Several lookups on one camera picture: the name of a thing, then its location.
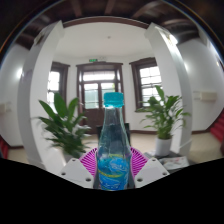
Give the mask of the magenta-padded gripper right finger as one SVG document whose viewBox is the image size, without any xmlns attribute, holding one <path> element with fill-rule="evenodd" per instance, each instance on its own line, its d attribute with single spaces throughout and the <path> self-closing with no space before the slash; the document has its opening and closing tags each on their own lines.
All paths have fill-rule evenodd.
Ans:
<svg viewBox="0 0 224 224">
<path fill-rule="evenodd" d="M 130 188 L 140 188 L 169 175 L 156 158 L 148 158 L 135 148 L 131 148 L 131 152 Z"/>
</svg>

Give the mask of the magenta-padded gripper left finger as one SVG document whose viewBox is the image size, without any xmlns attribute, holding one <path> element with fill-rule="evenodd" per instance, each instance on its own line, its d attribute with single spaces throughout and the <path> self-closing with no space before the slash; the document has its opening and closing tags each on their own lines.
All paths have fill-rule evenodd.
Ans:
<svg viewBox="0 0 224 224">
<path fill-rule="evenodd" d="M 60 171 L 59 176 L 83 188 L 95 189 L 97 177 L 97 149 L 83 154 L 79 159 L 72 158 Z"/>
</svg>

